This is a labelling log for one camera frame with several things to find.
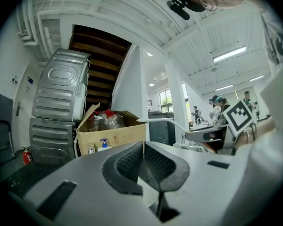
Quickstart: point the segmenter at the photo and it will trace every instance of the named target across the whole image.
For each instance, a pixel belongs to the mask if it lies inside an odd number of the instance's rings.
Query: open cardboard box
[[[88,154],[88,147],[93,145],[95,150],[102,147],[103,142],[101,139],[107,138],[108,146],[114,147],[127,143],[133,143],[138,141],[146,140],[146,124],[137,122],[137,116],[133,115],[128,111],[118,112],[119,115],[123,116],[126,127],[111,129],[111,130],[100,130],[93,132],[83,132],[86,129],[86,120],[89,116],[99,107],[100,105],[92,105],[89,110],[85,113],[82,121],[76,130],[77,139],[82,155]]]

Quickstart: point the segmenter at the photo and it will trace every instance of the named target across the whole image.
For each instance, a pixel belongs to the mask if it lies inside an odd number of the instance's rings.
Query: fluorescent light
[[[229,87],[232,87],[232,86],[234,86],[234,85],[228,85],[228,86],[225,86],[225,87],[222,87],[222,88],[218,88],[218,89],[216,89],[215,91],[221,90],[221,89],[226,89],[226,88],[229,88]]]
[[[251,81],[254,81],[254,80],[257,80],[257,79],[260,79],[260,78],[262,78],[262,77],[264,77],[264,75],[258,76],[258,77],[254,78],[254,79],[251,79],[250,82],[251,82]]]
[[[236,49],[234,49],[232,51],[226,52],[225,54],[222,54],[222,55],[219,55],[219,56],[213,58],[213,61],[214,61],[214,63],[217,63],[220,60],[223,60],[223,59],[226,59],[226,58],[228,58],[230,56],[242,53],[245,50],[246,50],[246,46],[243,46],[243,47],[240,47],[240,48],[236,48]]]

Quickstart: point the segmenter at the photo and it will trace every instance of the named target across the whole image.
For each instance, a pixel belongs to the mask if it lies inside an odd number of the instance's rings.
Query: red fire extinguisher
[[[24,164],[26,165],[32,162],[33,158],[32,158],[32,155],[30,154],[30,151],[26,147],[22,147],[22,148],[24,148],[22,150],[22,158],[23,158]]]

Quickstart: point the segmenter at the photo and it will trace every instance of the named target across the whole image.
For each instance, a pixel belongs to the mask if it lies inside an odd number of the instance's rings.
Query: door
[[[28,62],[18,85],[12,114],[12,140],[15,151],[20,150],[21,147],[30,146],[29,121],[41,73],[36,63]]]

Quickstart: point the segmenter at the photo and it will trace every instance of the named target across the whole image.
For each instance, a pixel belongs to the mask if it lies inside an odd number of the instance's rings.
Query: brown wooden staircase underside
[[[75,25],[69,49],[90,54],[86,104],[111,109],[112,91],[131,43],[110,33]]]

